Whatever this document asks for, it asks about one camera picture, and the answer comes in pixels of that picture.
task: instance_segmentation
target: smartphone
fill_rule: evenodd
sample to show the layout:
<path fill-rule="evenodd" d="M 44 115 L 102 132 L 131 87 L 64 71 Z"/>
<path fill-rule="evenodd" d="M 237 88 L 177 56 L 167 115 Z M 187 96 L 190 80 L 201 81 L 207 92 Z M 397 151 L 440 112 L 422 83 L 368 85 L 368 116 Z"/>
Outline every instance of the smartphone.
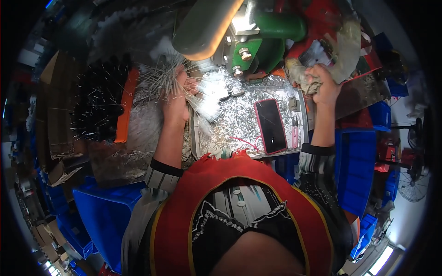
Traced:
<path fill-rule="evenodd" d="M 255 102 L 255 112 L 266 154 L 287 149 L 286 132 L 275 99 Z"/>

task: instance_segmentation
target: red apron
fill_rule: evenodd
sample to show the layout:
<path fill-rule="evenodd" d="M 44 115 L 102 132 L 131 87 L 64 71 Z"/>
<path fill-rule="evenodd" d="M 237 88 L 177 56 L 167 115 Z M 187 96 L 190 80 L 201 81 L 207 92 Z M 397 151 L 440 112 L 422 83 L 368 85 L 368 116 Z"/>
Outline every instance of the red apron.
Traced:
<path fill-rule="evenodd" d="M 153 222 L 149 256 L 152 276 L 195 275 L 191 241 L 195 213 L 211 191 L 231 178 L 253 179 L 272 189 L 281 202 L 287 200 L 287 211 L 304 252 L 307 276 L 331 274 L 333 244 L 318 206 L 271 168 L 243 153 L 220 160 L 205 155 L 184 172 Z"/>

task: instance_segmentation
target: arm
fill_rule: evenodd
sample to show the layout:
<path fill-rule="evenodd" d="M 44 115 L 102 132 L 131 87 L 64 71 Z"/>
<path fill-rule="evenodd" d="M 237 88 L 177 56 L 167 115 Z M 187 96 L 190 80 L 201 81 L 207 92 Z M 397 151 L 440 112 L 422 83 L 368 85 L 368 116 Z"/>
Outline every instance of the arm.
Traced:
<path fill-rule="evenodd" d="M 311 145 L 331 147 L 335 144 L 336 99 L 342 86 L 334 82 L 323 64 L 316 64 L 305 72 L 320 77 L 322 82 L 318 93 L 313 96 L 313 101 L 316 103 L 316 118 Z"/>
<path fill-rule="evenodd" d="M 186 79 L 187 74 L 181 69 L 176 77 L 178 87 L 173 88 L 175 95 L 169 93 L 163 100 L 164 124 L 153 156 L 156 161 L 178 169 L 181 169 L 184 125 L 189 119 L 182 90 Z"/>
<path fill-rule="evenodd" d="M 184 88 L 194 93 L 194 85 L 187 79 L 184 67 L 178 67 L 173 93 L 161 99 L 164 124 L 156 146 L 152 162 L 147 169 L 145 182 L 149 188 L 173 192 L 176 183 L 183 175 L 181 156 L 183 152 L 184 125 L 189 119 Z"/>
<path fill-rule="evenodd" d="M 313 96 L 316 103 L 315 130 L 312 142 L 302 146 L 299 158 L 299 189 L 316 202 L 327 222 L 334 246 L 333 272 L 344 264 L 353 247 L 350 225 L 338 204 L 335 171 L 335 104 L 341 86 L 323 65 L 306 70 L 319 76 L 322 85 Z"/>

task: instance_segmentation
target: green machine part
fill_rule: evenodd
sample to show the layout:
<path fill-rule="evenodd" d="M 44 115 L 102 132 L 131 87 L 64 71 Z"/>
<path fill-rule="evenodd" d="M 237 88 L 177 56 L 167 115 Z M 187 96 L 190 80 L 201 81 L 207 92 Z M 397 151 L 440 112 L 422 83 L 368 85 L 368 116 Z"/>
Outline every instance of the green machine part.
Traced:
<path fill-rule="evenodd" d="M 242 71 L 248 70 L 252 61 L 257 59 L 258 70 L 269 73 L 282 60 L 286 39 L 298 42 L 307 35 L 305 21 L 295 14 L 257 12 L 255 22 L 259 27 L 259 34 L 249 35 L 246 42 L 235 41 L 235 45 L 230 47 L 229 54 L 232 57 L 230 72 L 233 72 L 232 68 L 237 65 Z M 241 48 L 249 50 L 252 55 L 251 60 L 241 59 L 239 54 Z"/>
<path fill-rule="evenodd" d="M 257 12 L 255 22 L 262 38 L 291 39 L 298 42 L 307 34 L 307 24 L 295 14 Z"/>
<path fill-rule="evenodd" d="M 235 45 L 234 46 L 232 45 L 232 47 L 230 47 L 230 53 L 229 53 L 230 56 L 232 57 L 232 66 L 230 66 L 229 68 L 230 72 L 233 72 L 232 68 L 238 65 L 241 66 L 242 71 L 248 70 L 250 64 L 252 63 L 253 59 L 256 56 L 256 53 L 258 52 L 259 47 L 261 46 L 262 41 L 263 39 L 259 34 L 249 35 L 246 42 L 240 42 L 234 40 L 232 43 L 235 43 Z M 247 48 L 252 56 L 252 59 L 248 61 L 243 61 L 239 53 L 241 48 Z"/>

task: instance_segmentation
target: pink scissors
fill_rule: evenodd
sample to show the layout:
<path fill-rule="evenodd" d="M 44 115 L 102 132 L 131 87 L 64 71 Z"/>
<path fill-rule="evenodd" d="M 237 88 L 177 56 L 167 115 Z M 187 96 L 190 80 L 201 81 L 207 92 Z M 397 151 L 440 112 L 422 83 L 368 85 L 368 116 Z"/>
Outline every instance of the pink scissors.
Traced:
<path fill-rule="evenodd" d="M 292 118 L 292 148 L 298 147 L 298 117 Z"/>

